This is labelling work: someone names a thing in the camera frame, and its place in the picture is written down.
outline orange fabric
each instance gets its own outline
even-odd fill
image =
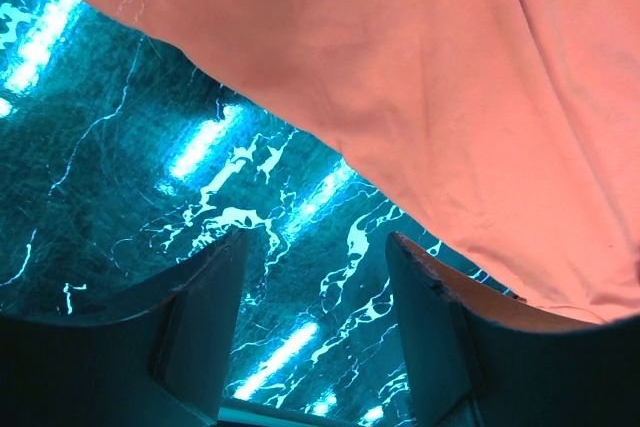
[[[640,311],[640,0],[87,0],[534,306]]]

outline textured surface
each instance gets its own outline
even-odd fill
[[[227,395],[409,422],[394,230],[486,276],[338,154],[79,0],[0,0],[0,309],[73,314],[254,229]]]

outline orange shirt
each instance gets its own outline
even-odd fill
[[[640,312],[640,0],[87,0],[344,155],[498,281]]]

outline fluorescent light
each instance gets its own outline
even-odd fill
[[[384,411],[382,410],[382,406],[378,405],[364,414],[363,419],[366,422],[376,422],[377,420],[380,420],[383,415]]]
[[[297,329],[267,361],[260,364],[260,370],[249,377],[233,396],[236,399],[249,400],[269,377],[289,363],[313,339],[317,330],[318,324],[315,322],[309,322]]]
[[[331,199],[343,192],[356,175],[344,159],[336,162],[331,172],[316,185],[311,195],[295,209],[291,220],[282,229],[287,241],[293,242],[314,217],[317,218],[323,208],[331,205]]]
[[[211,146],[229,132],[229,129],[240,119],[241,113],[242,109],[238,106],[226,106],[224,119],[202,122],[187,143],[182,155],[173,164],[171,175],[176,179],[184,180],[189,174],[195,172],[209,154]]]
[[[9,101],[0,97],[0,119],[9,115],[12,110],[13,106],[9,103]]]
[[[7,89],[20,93],[36,84],[65,28],[77,20],[77,16],[71,18],[71,12],[79,3],[80,0],[45,1],[42,12],[35,18],[35,25],[18,47],[19,60],[9,63],[9,75],[5,81]]]
[[[319,415],[321,417],[324,417],[328,413],[329,413],[329,405],[326,404],[325,402],[321,402],[319,404],[316,404],[313,407],[313,415]]]

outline reflective surface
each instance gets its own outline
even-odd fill
[[[253,229],[226,395],[408,425],[384,240],[426,233],[342,158],[80,0],[0,0],[0,309],[73,315]]]

